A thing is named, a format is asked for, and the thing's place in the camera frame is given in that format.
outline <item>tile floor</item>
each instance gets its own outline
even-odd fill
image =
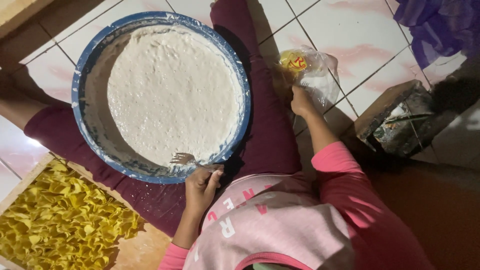
[[[126,15],[169,11],[211,25],[212,0],[72,0],[53,14],[32,22],[0,47],[0,67],[25,87],[38,87],[70,101],[74,64],[90,39]],[[341,93],[325,117],[340,134],[388,87],[417,78],[430,88],[465,60],[439,59],[422,72],[409,48],[408,29],[393,20],[395,0],[248,0],[262,54],[270,63],[277,52],[305,44],[338,58]],[[478,132],[480,115],[468,113],[468,127]],[[309,133],[297,119],[300,148]],[[0,200],[38,162],[47,149],[0,117]],[[448,163],[448,149],[437,149],[455,136],[448,130],[416,159]],[[480,156],[458,161],[478,166]]]

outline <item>woman's right hand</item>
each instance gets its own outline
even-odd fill
[[[293,100],[291,102],[292,111],[303,118],[316,114],[317,110],[313,106],[312,98],[303,88],[292,86]]]

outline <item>white batter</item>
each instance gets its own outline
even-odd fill
[[[104,50],[87,78],[97,95],[107,85],[121,137],[161,166],[170,167],[177,152],[209,161],[232,139],[239,120],[241,89],[225,56],[186,27],[148,26],[123,44],[110,74],[99,70],[99,62],[121,50],[122,38],[117,48]]]

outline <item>pink long-sleeve top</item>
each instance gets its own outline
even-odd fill
[[[325,147],[312,164],[320,199],[301,172],[238,179],[209,209],[191,249],[170,244],[159,270],[242,270],[254,263],[302,270],[434,269],[343,143]]]

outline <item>plastic bag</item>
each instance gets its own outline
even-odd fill
[[[336,66],[335,57],[302,45],[281,52],[275,69],[287,85],[303,86],[310,93],[315,108],[325,113],[340,93]]]

